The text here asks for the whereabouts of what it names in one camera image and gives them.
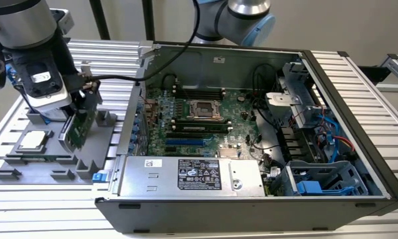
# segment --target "black pcie slot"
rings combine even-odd
[[[175,129],[175,132],[180,133],[223,133],[228,134],[228,130],[186,130],[186,129]]]
[[[227,121],[199,121],[199,120],[184,120],[184,119],[178,119],[176,124],[179,123],[191,123],[191,124],[227,124]]]
[[[195,100],[223,100],[222,91],[199,91],[192,89],[179,89],[176,92],[176,99],[195,99]]]
[[[206,157],[204,155],[202,154],[170,154],[167,153],[166,154],[167,157]]]
[[[202,135],[192,135],[187,133],[167,133],[167,138],[195,138],[202,139]]]

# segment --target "blue cable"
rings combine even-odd
[[[339,123],[336,123],[332,119],[329,119],[328,117],[325,117],[323,115],[317,115],[317,117],[324,119],[327,122],[329,122],[331,124],[335,125],[335,129],[336,129],[336,132],[337,132],[336,136],[339,136],[340,135],[340,125],[339,125]],[[336,138],[335,139],[335,152],[332,154],[332,158],[331,158],[328,163],[333,163],[337,156],[339,156],[339,144],[340,144],[339,139]]]

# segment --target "warning label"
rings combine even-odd
[[[179,188],[182,190],[222,190],[219,160],[179,160]]]

